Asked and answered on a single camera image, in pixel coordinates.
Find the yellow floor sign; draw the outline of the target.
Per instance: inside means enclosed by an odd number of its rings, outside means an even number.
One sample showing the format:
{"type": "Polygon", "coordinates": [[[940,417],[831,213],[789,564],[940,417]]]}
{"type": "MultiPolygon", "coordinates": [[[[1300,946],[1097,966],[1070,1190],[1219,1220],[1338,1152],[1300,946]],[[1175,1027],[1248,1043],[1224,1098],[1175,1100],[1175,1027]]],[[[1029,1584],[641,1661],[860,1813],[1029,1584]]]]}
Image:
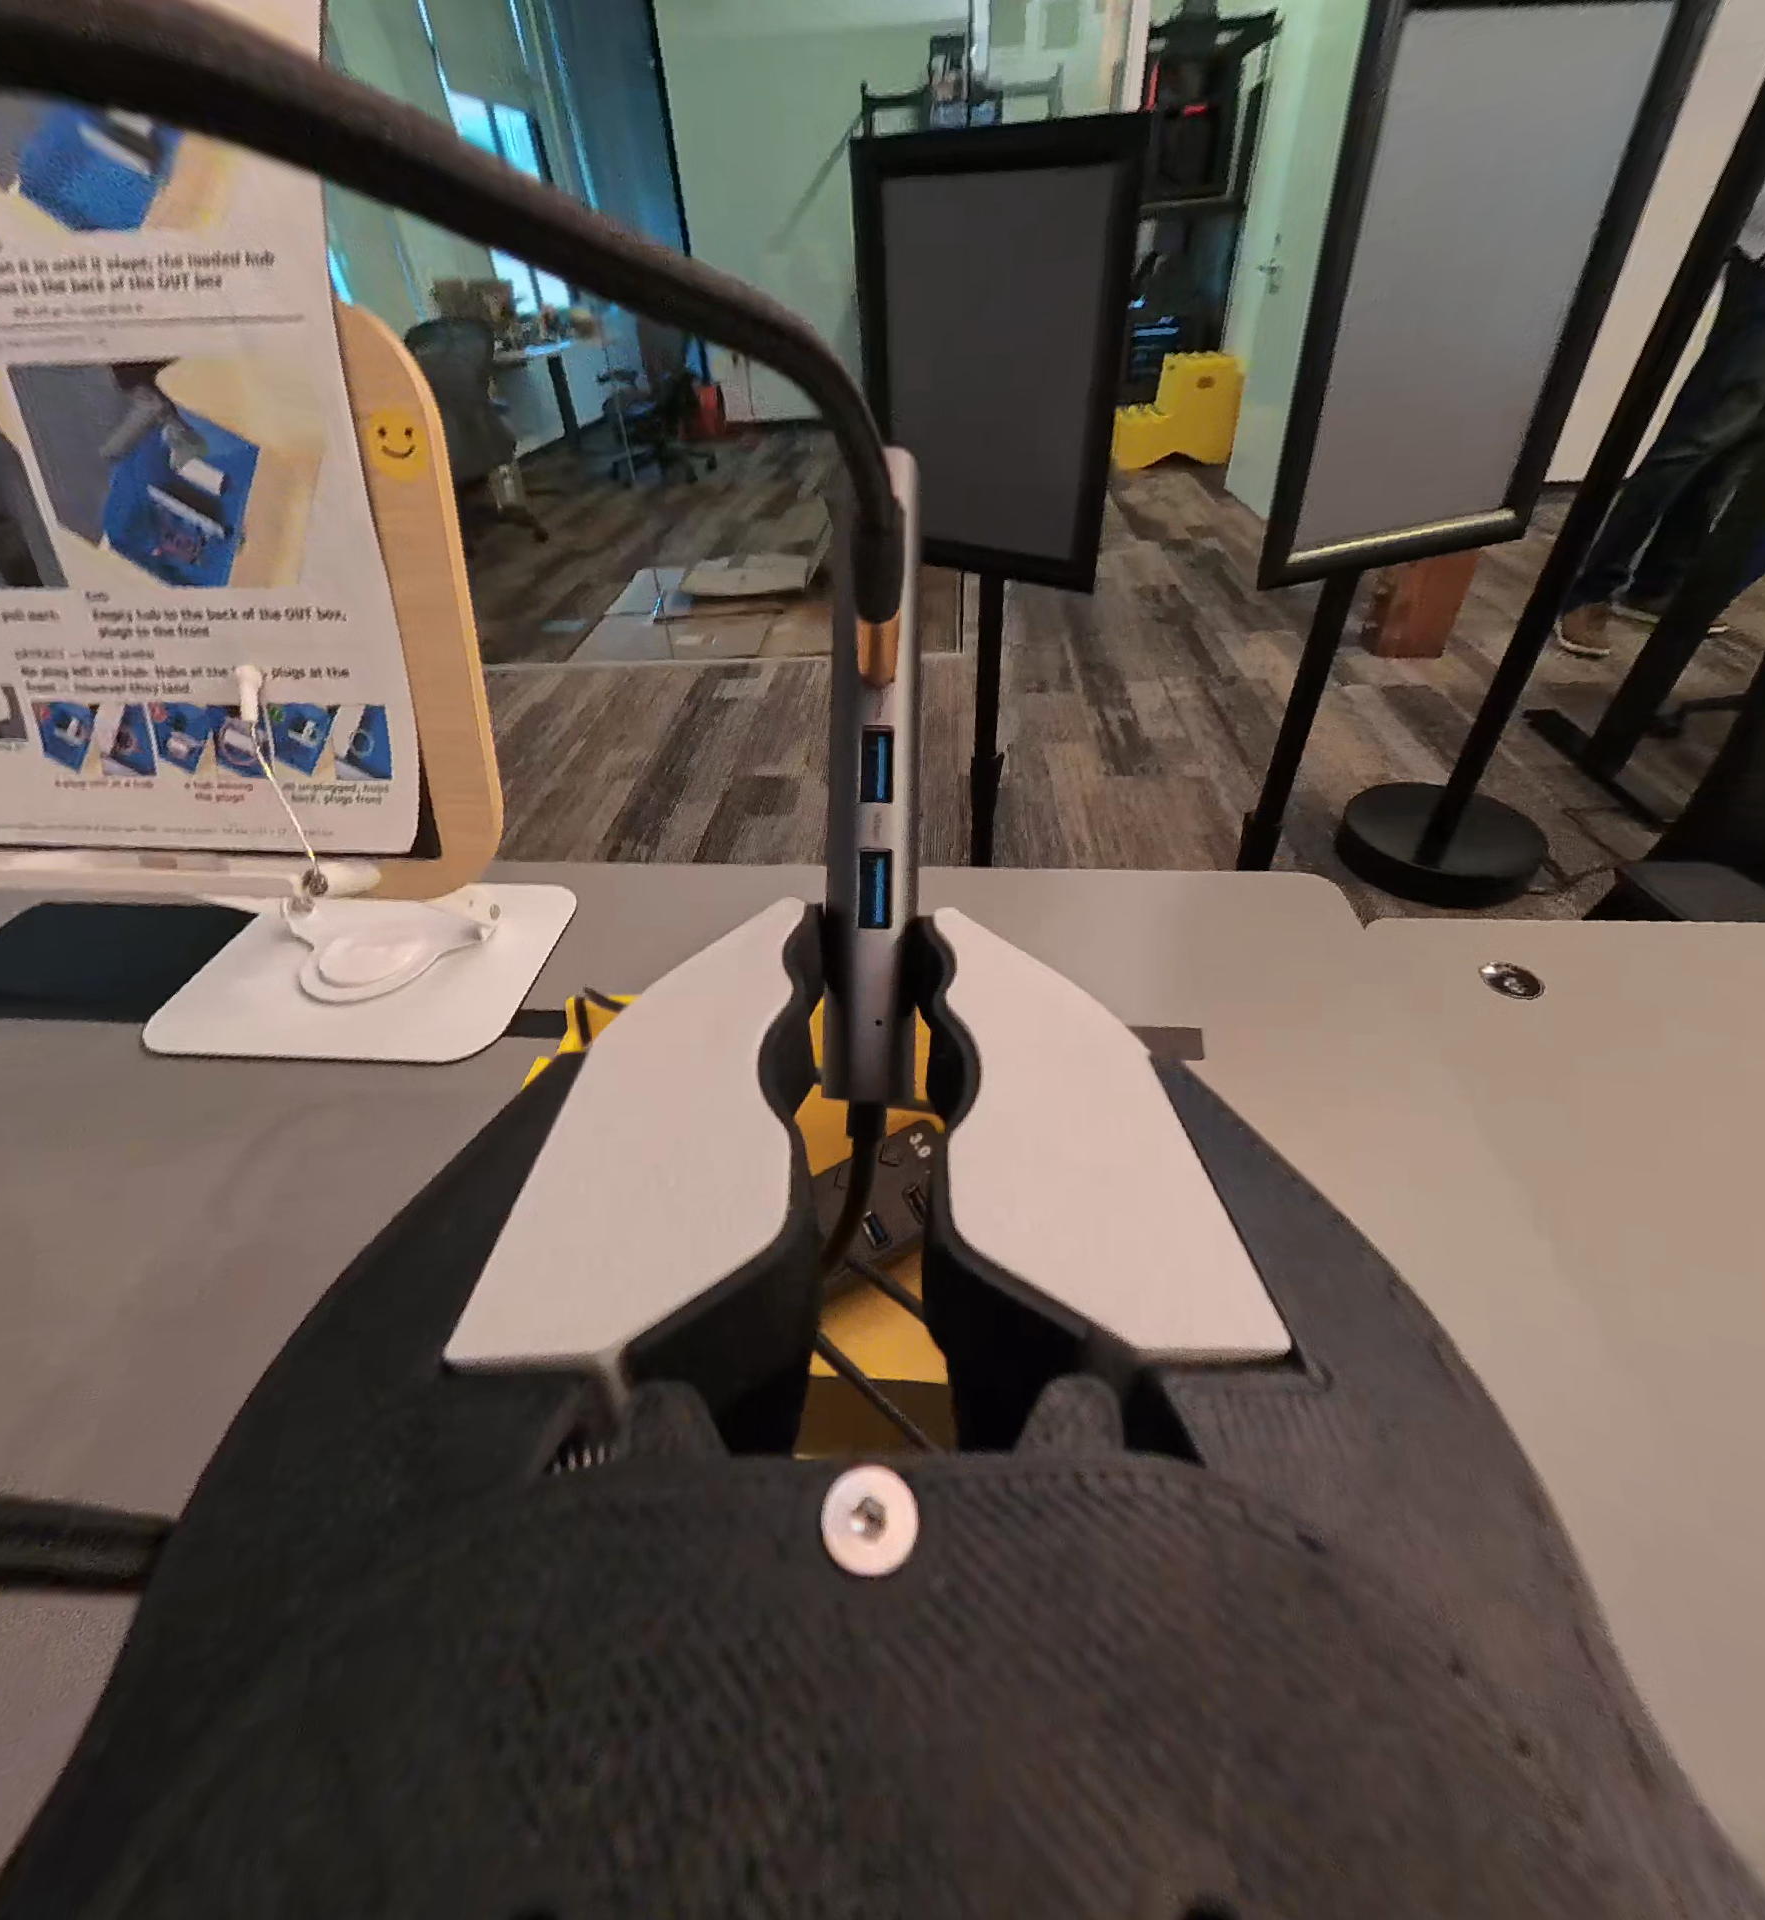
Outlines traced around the yellow floor sign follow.
{"type": "Polygon", "coordinates": [[[1233,354],[1167,354],[1160,361],[1156,396],[1113,411],[1111,467],[1134,474],[1167,458],[1226,467],[1243,393],[1245,365],[1233,354]]]}

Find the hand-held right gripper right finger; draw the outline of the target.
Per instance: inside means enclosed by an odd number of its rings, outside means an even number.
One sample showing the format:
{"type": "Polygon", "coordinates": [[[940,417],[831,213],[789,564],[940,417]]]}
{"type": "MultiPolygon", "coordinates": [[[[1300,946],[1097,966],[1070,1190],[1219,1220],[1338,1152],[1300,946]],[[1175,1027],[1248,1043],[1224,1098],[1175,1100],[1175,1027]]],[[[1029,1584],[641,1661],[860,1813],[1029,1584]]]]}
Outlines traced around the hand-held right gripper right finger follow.
{"type": "Polygon", "coordinates": [[[956,908],[923,922],[924,1091],[943,1165],[923,1309],[960,1381],[1014,1364],[1275,1364],[1282,1314],[1207,1174],[1202,1087],[1108,1007],[956,908]]]}

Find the black monitor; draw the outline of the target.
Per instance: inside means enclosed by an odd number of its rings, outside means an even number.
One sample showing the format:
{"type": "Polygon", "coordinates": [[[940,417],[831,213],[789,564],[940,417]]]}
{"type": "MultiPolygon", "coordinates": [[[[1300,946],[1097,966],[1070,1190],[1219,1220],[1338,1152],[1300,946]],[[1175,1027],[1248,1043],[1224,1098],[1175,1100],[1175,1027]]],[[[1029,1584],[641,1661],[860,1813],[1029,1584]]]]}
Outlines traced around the black monitor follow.
{"type": "Polygon", "coordinates": [[[918,462],[920,559],[978,582],[972,868],[994,862],[1007,587],[1090,595],[1148,116],[856,137],[863,394],[918,462]]]}

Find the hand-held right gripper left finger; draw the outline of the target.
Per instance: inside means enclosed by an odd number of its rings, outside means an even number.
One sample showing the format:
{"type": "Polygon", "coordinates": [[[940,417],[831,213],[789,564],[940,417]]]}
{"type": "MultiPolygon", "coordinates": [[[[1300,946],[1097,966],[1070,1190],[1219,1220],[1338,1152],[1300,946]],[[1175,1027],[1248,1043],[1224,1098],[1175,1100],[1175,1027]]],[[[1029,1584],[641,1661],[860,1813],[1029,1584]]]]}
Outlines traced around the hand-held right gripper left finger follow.
{"type": "Polygon", "coordinates": [[[443,1361],[612,1378],[790,1227],[812,1238],[797,1110],[818,1082],[820,908],[779,898],[607,1023],[485,1260],[443,1361]]]}

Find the black office chair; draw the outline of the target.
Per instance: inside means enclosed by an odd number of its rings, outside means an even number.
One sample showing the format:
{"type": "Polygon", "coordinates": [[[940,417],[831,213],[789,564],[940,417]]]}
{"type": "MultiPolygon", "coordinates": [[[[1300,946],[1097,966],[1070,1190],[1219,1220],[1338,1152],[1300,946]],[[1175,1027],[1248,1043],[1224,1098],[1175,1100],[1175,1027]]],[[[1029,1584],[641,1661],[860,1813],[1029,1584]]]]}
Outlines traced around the black office chair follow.
{"type": "Polygon", "coordinates": [[[514,428],[495,396],[489,324],[469,316],[418,322],[403,333],[403,346],[439,402],[462,545],[469,546],[481,519],[527,530],[533,542],[548,545],[550,531],[527,497],[514,428]]]}

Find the yellow plastic bin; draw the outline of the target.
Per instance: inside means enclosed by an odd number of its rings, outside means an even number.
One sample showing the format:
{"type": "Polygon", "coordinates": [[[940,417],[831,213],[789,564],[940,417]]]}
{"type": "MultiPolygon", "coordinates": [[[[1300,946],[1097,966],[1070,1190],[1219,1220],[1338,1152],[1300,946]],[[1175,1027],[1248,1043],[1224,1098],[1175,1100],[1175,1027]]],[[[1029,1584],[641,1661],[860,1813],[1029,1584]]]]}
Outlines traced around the yellow plastic bin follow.
{"type": "MultiPolygon", "coordinates": [[[[519,1017],[512,1032],[548,1037],[524,1085],[563,1059],[587,1054],[636,995],[582,990],[550,1017],[519,1017]]],[[[820,1072],[824,1010],[809,1014],[820,1072]]],[[[863,1217],[824,1282],[796,1452],[949,1452],[956,1427],[948,1364],[923,1321],[923,1229],[943,1160],[943,1122],[924,1105],[928,1029],[918,1022],[915,1100],[891,1107],[863,1217]]],[[[847,1102],[820,1085],[797,1107],[797,1134],[824,1233],[847,1200],[851,1143],[847,1102]]]]}

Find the slim grey usb hub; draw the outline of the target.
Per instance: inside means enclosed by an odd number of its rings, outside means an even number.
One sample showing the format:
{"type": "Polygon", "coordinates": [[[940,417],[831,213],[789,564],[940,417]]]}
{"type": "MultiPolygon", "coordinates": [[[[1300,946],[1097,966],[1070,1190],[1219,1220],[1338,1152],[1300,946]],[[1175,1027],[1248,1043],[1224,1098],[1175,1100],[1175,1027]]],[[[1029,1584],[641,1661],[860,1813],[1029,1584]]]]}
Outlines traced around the slim grey usb hub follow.
{"type": "Polygon", "coordinates": [[[900,511],[900,602],[863,623],[851,598],[851,508],[834,518],[822,898],[824,1093],[900,1107],[915,1069],[905,985],[918,919],[918,462],[885,448],[900,511]]]}

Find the black flat desk pad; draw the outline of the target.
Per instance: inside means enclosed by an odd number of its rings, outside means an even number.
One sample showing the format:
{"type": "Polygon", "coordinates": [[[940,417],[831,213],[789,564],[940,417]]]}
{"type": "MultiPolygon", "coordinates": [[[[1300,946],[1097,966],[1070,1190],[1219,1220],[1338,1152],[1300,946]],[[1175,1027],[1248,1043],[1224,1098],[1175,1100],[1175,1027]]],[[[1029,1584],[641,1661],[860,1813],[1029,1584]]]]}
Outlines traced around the black flat desk pad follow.
{"type": "Polygon", "coordinates": [[[0,925],[0,1022],[139,1027],[255,924],[207,902],[38,902],[0,925]]]}

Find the flat cardboard sheet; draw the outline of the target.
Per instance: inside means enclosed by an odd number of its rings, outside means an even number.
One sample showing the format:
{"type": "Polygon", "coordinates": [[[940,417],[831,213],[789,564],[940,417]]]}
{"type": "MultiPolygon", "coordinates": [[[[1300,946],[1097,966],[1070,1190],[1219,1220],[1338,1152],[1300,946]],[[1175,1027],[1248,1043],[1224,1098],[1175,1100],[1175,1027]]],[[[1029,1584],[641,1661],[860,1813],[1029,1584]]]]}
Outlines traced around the flat cardboard sheet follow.
{"type": "Polygon", "coordinates": [[[824,658],[831,594],[809,553],[647,565],[585,635],[577,667],[709,667],[824,658]]]}

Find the white stand base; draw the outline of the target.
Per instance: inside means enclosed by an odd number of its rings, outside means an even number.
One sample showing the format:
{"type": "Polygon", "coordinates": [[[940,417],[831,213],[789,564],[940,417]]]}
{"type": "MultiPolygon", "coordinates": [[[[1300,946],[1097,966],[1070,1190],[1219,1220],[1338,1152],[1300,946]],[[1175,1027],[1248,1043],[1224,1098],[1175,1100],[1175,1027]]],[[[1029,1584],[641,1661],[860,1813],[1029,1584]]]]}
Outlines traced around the white stand base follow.
{"type": "Polygon", "coordinates": [[[255,917],[141,1029],[161,1059],[461,1062],[496,1043],[577,913],[565,885],[255,917]]]}

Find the black floor stand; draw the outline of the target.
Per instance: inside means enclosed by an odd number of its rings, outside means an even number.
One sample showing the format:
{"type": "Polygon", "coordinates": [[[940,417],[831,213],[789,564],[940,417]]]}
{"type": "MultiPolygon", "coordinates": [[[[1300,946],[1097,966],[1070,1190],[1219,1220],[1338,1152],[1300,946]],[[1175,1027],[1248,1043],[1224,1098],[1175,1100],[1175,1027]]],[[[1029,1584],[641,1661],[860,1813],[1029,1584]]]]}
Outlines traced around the black floor stand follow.
{"type": "MultiPolygon", "coordinates": [[[[1255,582],[1317,582],[1233,849],[1265,871],[1365,574],[1522,540],[1721,5],[1368,5],[1255,582]]],[[[1585,545],[1765,180],[1765,67],[1443,781],[1365,787],[1358,881],[1481,911],[1543,829],[1484,791],[1585,545]]]]}

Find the instruction poster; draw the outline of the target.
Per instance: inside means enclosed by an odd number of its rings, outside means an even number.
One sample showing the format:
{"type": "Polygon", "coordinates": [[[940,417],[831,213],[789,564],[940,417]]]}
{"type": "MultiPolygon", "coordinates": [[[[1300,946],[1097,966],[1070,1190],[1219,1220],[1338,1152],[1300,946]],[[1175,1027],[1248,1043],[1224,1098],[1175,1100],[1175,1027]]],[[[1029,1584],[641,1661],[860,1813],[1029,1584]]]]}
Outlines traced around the instruction poster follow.
{"type": "Polygon", "coordinates": [[[324,185],[0,91],[0,847],[403,854],[324,185]]]}

